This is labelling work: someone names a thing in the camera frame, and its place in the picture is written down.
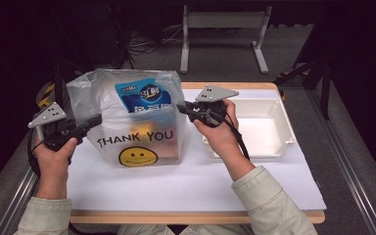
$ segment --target plastic bag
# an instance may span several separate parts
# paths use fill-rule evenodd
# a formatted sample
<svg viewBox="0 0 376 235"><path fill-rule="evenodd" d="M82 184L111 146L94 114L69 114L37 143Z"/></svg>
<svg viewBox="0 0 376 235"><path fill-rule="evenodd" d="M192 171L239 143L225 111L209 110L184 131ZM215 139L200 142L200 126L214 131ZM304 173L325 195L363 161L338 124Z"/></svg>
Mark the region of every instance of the plastic bag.
<svg viewBox="0 0 376 235"><path fill-rule="evenodd" d="M175 71L94 70L67 89L77 125L102 115L87 138L112 167L180 163L186 116Z"/></svg>

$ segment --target smiley face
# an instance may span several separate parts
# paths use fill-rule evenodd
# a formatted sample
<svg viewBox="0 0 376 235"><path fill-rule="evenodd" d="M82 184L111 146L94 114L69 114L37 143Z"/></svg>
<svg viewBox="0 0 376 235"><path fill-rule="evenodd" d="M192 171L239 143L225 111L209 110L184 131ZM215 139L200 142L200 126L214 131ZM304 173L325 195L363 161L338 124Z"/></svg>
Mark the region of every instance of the smiley face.
<svg viewBox="0 0 376 235"><path fill-rule="evenodd" d="M158 155L143 147L129 147L118 154L118 162L129 167L152 165L158 161Z"/></svg>

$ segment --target hand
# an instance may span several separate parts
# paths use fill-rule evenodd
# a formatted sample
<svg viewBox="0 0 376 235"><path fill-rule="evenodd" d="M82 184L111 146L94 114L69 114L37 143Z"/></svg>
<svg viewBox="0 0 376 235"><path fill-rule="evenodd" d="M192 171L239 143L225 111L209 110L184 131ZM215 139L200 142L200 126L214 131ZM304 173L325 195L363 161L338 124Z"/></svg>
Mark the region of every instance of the hand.
<svg viewBox="0 0 376 235"><path fill-rule="evenodd" d="M226 99L224 99L223 102L227 106L225 119L229 122L232 120L234 126L238 128L239 121L236 118L236 107L234 103ZM234 137L234 133L225 122L215 128L210 128L197 119L194 120L194 124L209 140L211 148L224 161L233 181L238 180L255 168L255 166L244 157Z"/></svg>
<svg viewBox="0 0 376 235"><path fill-rule="evenodd" d="M67 197L67 179L69 178L69 156L75 150L77 140L70 139L58 152L49 150L40 144L34 150L38 159L41 177L35 197L43 199L65 199Z"/></svg>
<svg viewBox="0 0 376 235"><path fill-rule="evenodd" d="M225 116L225 119L230 123L232 121L234 126L238 128L239 122L236 118L235 104L227 99L222 101L227 106L227 115ZM227 156L232 156L234 153L241 154L238 142L230 127L226 123L222 122L219 126L210 128L196 119L194 120L194 124L197 129L204 136L206 136L206 138L209 140L211 148L222 159L225 159Z"/></svg>

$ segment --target blue package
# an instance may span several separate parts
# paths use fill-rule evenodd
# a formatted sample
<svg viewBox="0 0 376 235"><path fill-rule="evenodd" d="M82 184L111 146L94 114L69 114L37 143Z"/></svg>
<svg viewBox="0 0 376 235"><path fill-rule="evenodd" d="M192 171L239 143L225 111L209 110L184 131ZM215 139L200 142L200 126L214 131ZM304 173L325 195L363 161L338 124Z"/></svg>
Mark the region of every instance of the blue package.
<svg viewBox="0 0 376 235"><path fill-rule="evenodd" d="M115 89L129 113L157 110L171 104L169 93L151 77L116 84Z"/></svg>

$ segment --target light green sleeve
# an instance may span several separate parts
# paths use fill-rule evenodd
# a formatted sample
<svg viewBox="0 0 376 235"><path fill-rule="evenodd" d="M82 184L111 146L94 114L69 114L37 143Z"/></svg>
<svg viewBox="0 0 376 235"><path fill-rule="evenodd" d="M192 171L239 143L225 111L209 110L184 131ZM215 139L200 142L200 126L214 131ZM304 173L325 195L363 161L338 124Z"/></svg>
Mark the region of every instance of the light green sleeve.
<svg viewBox="0 0 376 235"><path fill-rule="evenodd" d="M263 166L232 184L255 234L317 234L307 216Z"/></svg>
<svg viewBox="0 0 376 235"><path fill-rule="evenodd" d="M70 199L31 198L26 205L17 235L69 234L72 202Z"/></svg>

